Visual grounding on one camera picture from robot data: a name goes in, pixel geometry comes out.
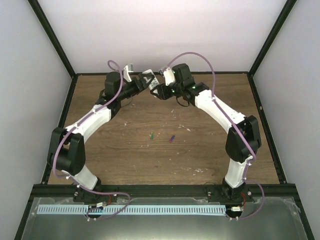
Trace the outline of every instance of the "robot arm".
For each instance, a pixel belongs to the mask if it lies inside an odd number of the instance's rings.
[[[236,198],[244,188],[244,178],[250,160],[253,157],[250,155],[248,148],[241,140],[231,122],[213,100],[215,99],[223,111],[242,131],[243,136],[255,153],[261,146],[257,119],[254,116],[246,117],[242,113],[235,111],[217,96],[212,97],[212,92],[208,86],[202,82],[195,83],[190,69],[185,63],[176,65],[172,69],[167,67],[161,74],[164,76],[165,83],[159,84],[151,90],[151,94],[161,100],[166,100],[171,97],[182,97],[185,101],[209,114],[226,131],[227,140],[225,150],[230,157],[230,161],[228,172],[222,181],[222,191],[228,199]]]
[[[47,157],[48,164],[53,165],[59,143],[69,131],[74,129],[58,154],[56,169],[62,171],[67,176],[72,176],[80,185],[89,190],[93,190],[96,186],[100,185],[101,181],[92,174],[85,165],[86,141],[98,128],[109,122],[118,113],[121,108],[121,100],[131,98],[146,88],[151,88],[151,86],[153,88],[159,84],[151,70],[139,74],[138,79],[136,77],[130,77],[129,73],[132,72],[132,64],[125,66],[123,75],[126,85],[122,87],[115,101],[101,108],[107,101],[115,96],[120,87],[120,74],[118,72],[108,73],[104,82],[105,89],[100,92],[99,99],[93,108],[77,122],[66,128],[57,127],[52,132]]]

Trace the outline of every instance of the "black metal frame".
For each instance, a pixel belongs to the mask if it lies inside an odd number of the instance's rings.
[[[210,193],[214,189],[220,188],[221,185],[103,185],[103,191],[126,192],[133,198],[207,198],[209,202],[220,202],[223,205],[230,204],[229,201],[221,200],[220,196],[214,196]],[[306,213],[301,204],[299,194],[295,184],[263,184],[264,194],[266,197],[292,197],[295,204],[300,208],[300,218],[309,240],[314,240]],[[27,219],[32,207],[34,198],[73,198],[75,202],[84,202],[90,204],[91,201],[85,199],[76,199],[80,190],[75,185],[47,185],[35,184],[32,188],[29,200],[27,202],[22,220],[18,227],[15,240],[20,240],[23,236]],[[257,185],[247,184],[245,192],[250,191],[251,197],[261,197],[261,190]]]
[[[256,107],[262,122],[262,126],[266,135],[267,143],[271,152],[271,156],[273,159],[273,163],[275,166],[275,170],[279,179],[280,184],[263,184],[262,187],[264,189],[266,197],[293,197],[296,205],[300,208],[300,217],[307,234],[309,240],[313,240],[314,236],[312,234],[308,219],[306,217],[304,208],[302,206],[299,194],[297,192],[296,186],[294,184],[287,183],[286,176],[284,170],[282,168],[279,155],[277,149],[275,147],[275,143],[268,125],[268,121],[266,119],[266,115],[264,113],[264,109],[262,108],[262,104],[259,98],[259,94],[256,89],[256,85],[254,82],[254,75],[262,63],[264,57],[266,56],[270,46],[275,40],[278,32],[280,31],[282,25],[287,19],[290,11],[294,7],[297,0],[287,0],[281,13],[279,14],[276,22],[273,25],[267,39],[265,40],[257,58],[255,59],[251,69],[249,72],[247,71],[231,71],[231,72],[216,72],[216,74],[246,74],[252,94],[256,103]],[[66,97],[66,101],[62,110],[62,114],[58,123],[59,127],[63,127],[67,118],[67,114],[69,111],[69,107],[71,104],[71,100],[73,97],[73,93],[77,84],[78,76],[81,75],[105,75],[106,73],[75,73],[73,67],[71,66],[67,55],[65,54],[61,44],[57,36],[55,35],[45,13],[43,12],[38,0],[28,0],[34,13],[38,17],[43,29],[48,35],[52,45],[54,46],[57,54],[61,58],[66,70],[71,76],[71,84],[69,87],[69,91]],[[211,74],[211,72],[193,72],[192,74]],[[29,212],[31,210],[32,202],[34,198],[73,198],[75,196],[75,192],[79,191],[74,185],[48,185],[48,180],[51,173],[51,167],[49,165],[46,166],[41,184],[35,184],[30,194],[30,198],[27,202],[22,220],[20,222],[17,234],[15,239],[21,239],[24,228],[29,216]],[[219,188],[220,185],[102,185],[102,190],[114,190],[119,192],[126,192],[131,194],[133,197],[192,197],[192,198],[208,198],[209,201],[222,201],[220,198],[216,198],[212,195],[208,195],[208,192],[213,191],[214,188]],[[260,189],[255,185],[247,185],[246,191],[252,192],[252,197],[261,196]]]

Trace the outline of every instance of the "white cable tray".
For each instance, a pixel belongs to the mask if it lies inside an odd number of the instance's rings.
[[[109,205],[103,209],[94,209],[90,215],[111,215],[124,205]],[[41,204],[37,214],[85,215],[89,205]],[[224,216],[225,205],[129,205],[119,215],[207,215]]]

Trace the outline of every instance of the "white wall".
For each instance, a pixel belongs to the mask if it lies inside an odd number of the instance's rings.
[[[28,1],[0,1],[0,239],[13,239],[71,79]]]
[[[290,183],[320,239],[320,1],[297,1],[254,80]]]
[[[183,52],[249,71],[286,0],[39,0],[76,73],[158,71]],[[209,71],[185,56],[192,71]]]

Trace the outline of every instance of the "wooden floor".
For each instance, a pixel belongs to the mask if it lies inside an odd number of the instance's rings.
[[[211,75],[195,75],[212,85]],[[86,114],[104,89],[105,76],[78,78],[65,125]],[[259,118],[245,74],[218,74],[215,94],[236,111]],[[278,178],[260,122],[262,147],[247,178],[277,184]],[[172,143],[169,139],[175,135]],[[227,134],[204,111],[159,100],[148,90],[135,96],[86,142],[86,165],[103,184],[220,184],[227,173]],[[50,184],[70,184],[55,178]]]

